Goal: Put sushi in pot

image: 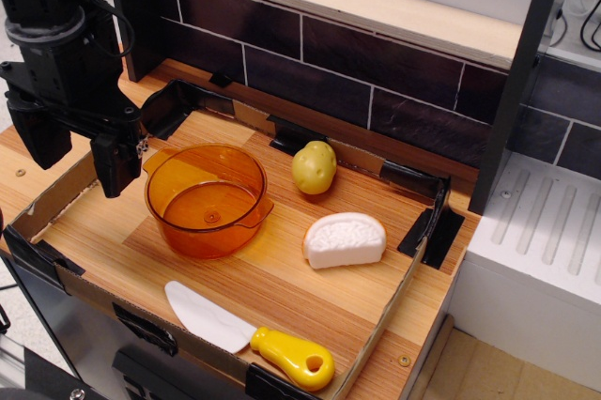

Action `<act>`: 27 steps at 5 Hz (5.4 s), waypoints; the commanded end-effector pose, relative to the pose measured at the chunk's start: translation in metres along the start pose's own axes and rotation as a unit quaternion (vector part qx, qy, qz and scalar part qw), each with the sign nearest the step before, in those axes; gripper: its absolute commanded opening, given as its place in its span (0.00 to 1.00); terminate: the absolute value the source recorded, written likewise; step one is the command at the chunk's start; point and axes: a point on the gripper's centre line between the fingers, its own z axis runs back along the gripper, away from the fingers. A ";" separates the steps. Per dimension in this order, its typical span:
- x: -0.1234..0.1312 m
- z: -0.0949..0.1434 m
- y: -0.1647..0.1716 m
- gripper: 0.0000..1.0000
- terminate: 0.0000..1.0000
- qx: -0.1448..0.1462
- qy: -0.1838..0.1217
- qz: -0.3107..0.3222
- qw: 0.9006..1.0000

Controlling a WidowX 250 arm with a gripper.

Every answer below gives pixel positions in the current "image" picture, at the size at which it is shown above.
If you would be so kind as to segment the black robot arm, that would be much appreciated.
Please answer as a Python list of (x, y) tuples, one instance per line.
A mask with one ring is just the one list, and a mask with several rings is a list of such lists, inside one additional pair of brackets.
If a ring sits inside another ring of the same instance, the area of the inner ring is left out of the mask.
[(1, 0), (8, 39), (20, 62), (1, 76), (12, 123), (43, 169), (71, 150), (74, 133), (90, 141), (96, 175), (115, 198), (141, 172), (141, 111), (119, 89), (123, 71), (115, 19), (105, 0)]

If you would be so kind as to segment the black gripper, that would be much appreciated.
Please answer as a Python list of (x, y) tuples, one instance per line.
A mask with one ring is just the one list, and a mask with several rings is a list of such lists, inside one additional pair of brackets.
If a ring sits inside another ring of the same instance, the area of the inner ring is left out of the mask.
[[(119, 89), (123, 72), (109, 5), (87, 5), (65, 23), (26, 27), (6, 20), (23, 62), (5, 78), (32, 95), (72, 128), (93, 137), (97, 178), (107, 198), (117, 198), (141, 174), (137, 145), (140, 110)], [(8, 107), (13, 125), (34, 162), (51, 168), (71, 151), (70, 131), (43, 111)]]

